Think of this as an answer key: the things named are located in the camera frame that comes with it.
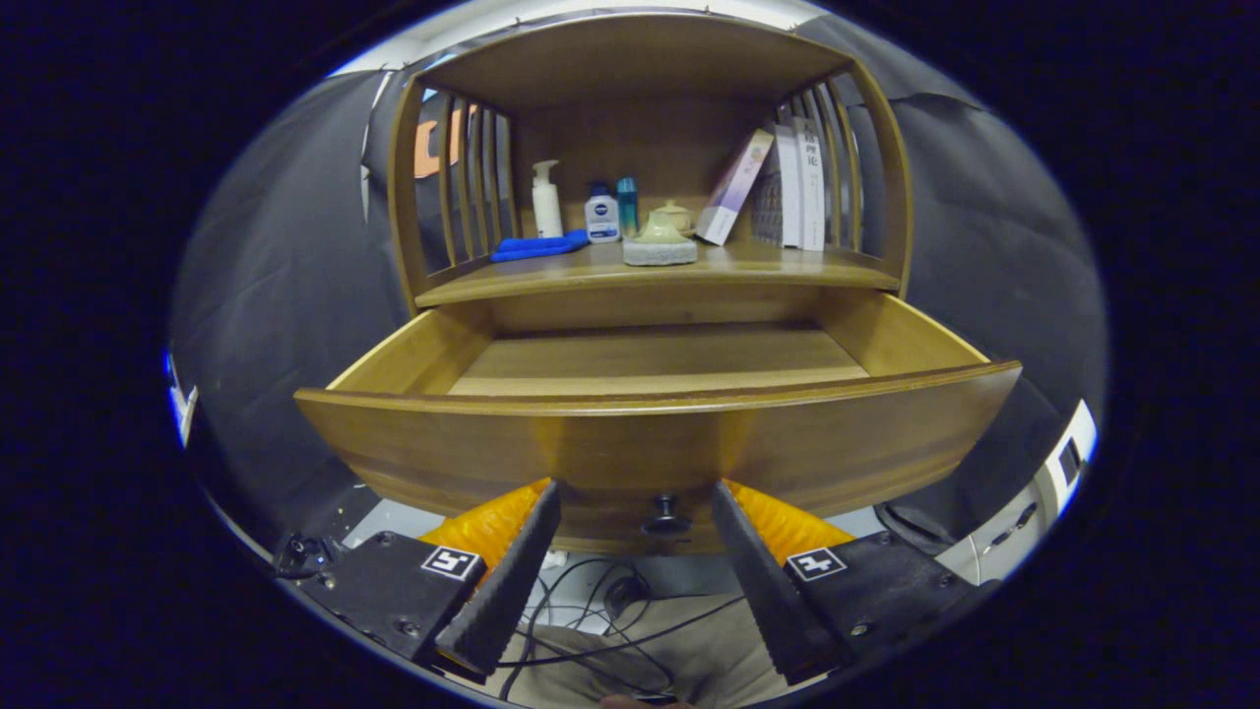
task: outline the wooden drawer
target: wooden drawer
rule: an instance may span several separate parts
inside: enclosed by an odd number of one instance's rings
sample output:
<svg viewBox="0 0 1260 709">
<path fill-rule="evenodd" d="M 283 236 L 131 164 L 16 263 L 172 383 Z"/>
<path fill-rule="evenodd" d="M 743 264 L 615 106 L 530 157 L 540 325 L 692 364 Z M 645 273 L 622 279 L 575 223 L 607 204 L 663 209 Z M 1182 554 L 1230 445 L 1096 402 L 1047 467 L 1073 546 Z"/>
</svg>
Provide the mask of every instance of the wooden drawer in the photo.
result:
<svg viewBox="0 0 1260 709">
<path fill-rule="evenodd" d="M 948 476 L 1019 370 L 876 290 L 688 283 L 433 307 L 295 399 L 383 497 L 455 515 L 551 476 L 556 547 L 699 553 L 718 477 L 829 516 Z M 682 540 L 639 533 L 662 492 Z"/>
</svg>

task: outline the gray pants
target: gray pants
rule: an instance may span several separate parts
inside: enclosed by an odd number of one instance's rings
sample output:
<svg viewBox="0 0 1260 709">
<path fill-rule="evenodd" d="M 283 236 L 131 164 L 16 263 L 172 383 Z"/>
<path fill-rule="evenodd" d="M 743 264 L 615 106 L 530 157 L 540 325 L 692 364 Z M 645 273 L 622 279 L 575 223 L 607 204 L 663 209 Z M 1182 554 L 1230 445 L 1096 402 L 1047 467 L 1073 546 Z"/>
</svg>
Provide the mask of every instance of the gray pants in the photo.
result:
<svg viewBox="0 0 1260 709">
<path fill-rule="evenodd" d="M 736 598 L 735 596 L 702 596 L 653 601 L 643 617 L 626 630 L 626 637 L 639 640 L 660 632 Z M 619 626 L 634 621 L 644 602 L 633 603 L 619 618 Z M 626 637 L 609 631 L 598 636 L 561 627 L 536 626 L 534 637 L 563 654 L 586 652 L 626 642 Z M 513 635 L 503 661 L 515 661 L 525 638 Z M 508 700 L 537 708 L 593 708 L 610 694 L 634 694 L 629 683 L 643 689 L 668 693 L 697 709 L 728 709 L 779 696 L 788 691 L 788 683 L 779 676 L 752 620 L 746 601 L 740 601 L 717 613 L 640 645 L 645 652 L 673 672 L 675 683 L 668 685 L 665 675 L 634 649 L 605 652 L 577 662 L 557 662 L 524 667 L 512 685 Z M 534 646 L 534 659 L 557 654 Z M 491 675 L 485 686 L 455 681 L 498 696 L 504 680 L 512 674 L 504 667 Z M 798 685 L 793 689 L 806 686 Z"/>
</svg>

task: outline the white wall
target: white wall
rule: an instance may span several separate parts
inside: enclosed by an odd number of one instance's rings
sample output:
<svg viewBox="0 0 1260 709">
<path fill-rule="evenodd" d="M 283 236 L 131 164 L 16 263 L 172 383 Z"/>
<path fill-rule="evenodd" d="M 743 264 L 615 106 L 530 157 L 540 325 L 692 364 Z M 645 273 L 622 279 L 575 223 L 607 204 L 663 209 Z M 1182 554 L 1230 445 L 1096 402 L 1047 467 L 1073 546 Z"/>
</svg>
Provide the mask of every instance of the white wall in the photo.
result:
<svg viewBox="0 0 1260 709">
<path fill-rule="evenodd" d="M 803 0 L 472 0 L 417 23 L 349 62 L 334 74 L 398 69 L 466 39 L 522 21 L 598 8 L 682 8 L 732 15 L 789 29 L 825 14 Z"/>
</svg>

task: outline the blue cloth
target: blue cloth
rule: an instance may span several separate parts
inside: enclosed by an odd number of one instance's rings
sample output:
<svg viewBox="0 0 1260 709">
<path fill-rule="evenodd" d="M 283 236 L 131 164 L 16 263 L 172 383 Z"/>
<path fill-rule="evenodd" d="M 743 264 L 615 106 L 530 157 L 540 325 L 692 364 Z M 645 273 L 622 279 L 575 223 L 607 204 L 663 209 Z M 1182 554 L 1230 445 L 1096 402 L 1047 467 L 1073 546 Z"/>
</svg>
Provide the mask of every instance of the blue cloth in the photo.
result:
<svg viewBox="0 0 1260 709">
<path fill-rule="evenodd" d="M 490 261 L 499 263 L 503 261 L 515 261 L 518 258 L 533 258 L 537 256 L 554 256 L 568 253 L 590 243 L 586 229 L 573 229 L 564 235 L 549 238 L 504 238 L 499 242 L 499 249 L 490 254 Z"/>
</svg>

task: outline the small teal bottle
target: small teal bottle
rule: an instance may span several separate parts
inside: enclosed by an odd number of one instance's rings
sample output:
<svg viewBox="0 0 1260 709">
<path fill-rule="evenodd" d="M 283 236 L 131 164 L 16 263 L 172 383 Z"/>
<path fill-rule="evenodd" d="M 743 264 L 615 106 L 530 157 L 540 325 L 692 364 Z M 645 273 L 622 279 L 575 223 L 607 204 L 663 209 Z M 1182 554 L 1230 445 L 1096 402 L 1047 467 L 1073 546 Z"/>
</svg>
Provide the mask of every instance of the small teal bottle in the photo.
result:
<svg viewBox="0 0 1260 709">
<path fill-rule="evenodd" d="M 639 189 L 634 178 L 617 180 L 617 214 L 621 219 L 621 238 L 639 234 Z"/>
</svg>

